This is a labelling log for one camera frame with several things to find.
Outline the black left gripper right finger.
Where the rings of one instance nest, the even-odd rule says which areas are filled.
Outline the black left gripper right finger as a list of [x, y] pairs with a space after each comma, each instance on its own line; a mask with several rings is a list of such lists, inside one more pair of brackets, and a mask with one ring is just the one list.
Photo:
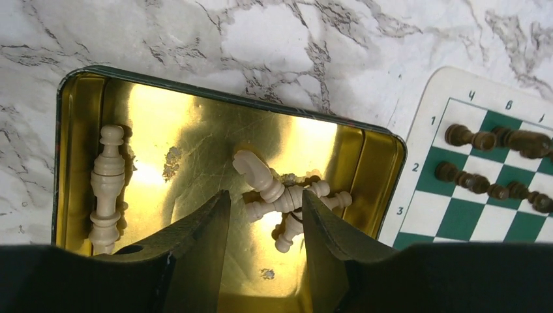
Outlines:
[[395, 250], [303, 192], [315, 312], [551, 312], [552, 245], [428, 243]]

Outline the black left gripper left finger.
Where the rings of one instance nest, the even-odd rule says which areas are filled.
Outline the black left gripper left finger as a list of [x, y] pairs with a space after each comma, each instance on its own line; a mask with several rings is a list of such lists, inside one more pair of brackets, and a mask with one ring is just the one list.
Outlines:
[[3, 245], [1, 311], [216, 312], [230, 209], [230, 193], [221, 190], [112, 255]]

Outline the white chess piece in tin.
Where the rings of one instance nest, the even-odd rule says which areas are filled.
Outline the white chess piece in tin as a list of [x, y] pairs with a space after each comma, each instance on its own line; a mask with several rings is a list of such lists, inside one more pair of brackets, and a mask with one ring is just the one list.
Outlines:
[[330, 198], [329, 183], [320, 180], [304, 188], [294, 185], [284, 189], [283, 194], [272, 203], [254, 201], [245, 205], [248, 221], [255, 222], [271, 212], [280, 212], [286, 215], [280, 229], [275, 231], [275, 248], [281, 253], [287, 253], [293, 245], [293, 238], [303, 233], [302, 194], [304, 190], [315, 193], [316, 196], [329, 208], [345, 208], [352, 204], [349, 192], [342, 191]]

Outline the green white chess board mat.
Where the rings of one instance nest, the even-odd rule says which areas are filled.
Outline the green white chess board mat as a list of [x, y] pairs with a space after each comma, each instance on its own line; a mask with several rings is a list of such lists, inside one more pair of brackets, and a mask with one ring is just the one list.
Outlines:
[[443, 241], [552, 242], [552, 215], [527, 200], [498, 200], [435, 178], [440, 162], [485, 176], [502, 186], [522, 183], [552, 195], [552, 162], [528, 159], [507, 148], [484, 152], [445, 141], [460, 124], [471, 132], [495, 127], [552, 135], [552, 102], [482, 78], [442, 67], [430, 77], [408, 133], [406, 164], [378, 240], [396, 249]]

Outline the white king chess piece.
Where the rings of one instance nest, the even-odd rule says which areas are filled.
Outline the white king chess piece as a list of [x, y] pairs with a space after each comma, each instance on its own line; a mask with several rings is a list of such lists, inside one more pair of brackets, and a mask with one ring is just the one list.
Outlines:
[[91, 213], [93, 223], [89, 240], [95, 254], [110, 254], [119, 238], [117, 222], [121, 214], [116, 209], [117, 197], [125, 184], [125, 160], [119, 152], [124, 130], [119, 125], [105, 125], [100, 130], [103, 150], [94, 161], [91, 186], [97, 199]]

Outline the gold tin with white pieces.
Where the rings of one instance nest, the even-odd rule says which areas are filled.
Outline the gold tin with white pieces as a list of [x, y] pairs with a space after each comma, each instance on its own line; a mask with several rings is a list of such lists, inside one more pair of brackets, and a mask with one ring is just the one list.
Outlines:
[[52, 242], [85, 256], [93, 253], [90, 180], [104, 125], [125, 131], [116, 248], [229, 191], [220, 312], [312, 311], [303, 236], [281, 253], [271, 235], [280, 213], [247, 220], [244, 205], [259, 196], [232, 165], [237, 151], [255, 153], [284, 185], [322, 179], [332, 194], [349, 192], [352, 204], [334, 212], [371, 237], [407, 157], [404, 140], [376, 125], [112, 67], [74, 70], [57, 89]]

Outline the white knight chess piece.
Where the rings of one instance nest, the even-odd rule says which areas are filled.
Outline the white knight chess piece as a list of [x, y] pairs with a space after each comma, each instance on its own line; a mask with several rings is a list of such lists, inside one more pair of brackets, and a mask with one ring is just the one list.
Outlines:
[[240, 150], [233, 156], [234, 169], [267, 203], [273, 203], [284, 193], [284, 185], [276, 179], [269, 167], [255, 153]]

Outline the dark pawn piece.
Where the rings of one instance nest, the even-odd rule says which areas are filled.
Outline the dark pawn piece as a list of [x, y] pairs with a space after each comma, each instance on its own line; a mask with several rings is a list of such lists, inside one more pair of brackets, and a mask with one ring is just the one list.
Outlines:
[[497, 183], [491, 184], [486, 193], [494, 199], [506, 200], [507, 198], [516, 200], [528, 200], [534, 204], [540, 193], [538, 191], [530, 192], [529, 189], [518, 181], [511, 181], [507, 186], [501, 186]]
[[491, 186], [490, 181], [486, 177], [462, 171], [455, 164], [446, 161], [438, 164], [434, 176], [439, 181], [454, 183], [456, 186], [465, 188], [475, 194], [484, 194]]

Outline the dark rook piece corner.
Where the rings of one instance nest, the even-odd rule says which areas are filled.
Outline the dark rook piece corner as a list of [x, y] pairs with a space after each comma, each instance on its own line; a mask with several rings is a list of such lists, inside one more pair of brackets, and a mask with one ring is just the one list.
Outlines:
[[492, 132], [472, 132], [464, 125], [453, 124], [445, 131], [445, 141], [456, 147], [471, 145], [480, 151], [491, 151], [496, 147], [498, 139]]

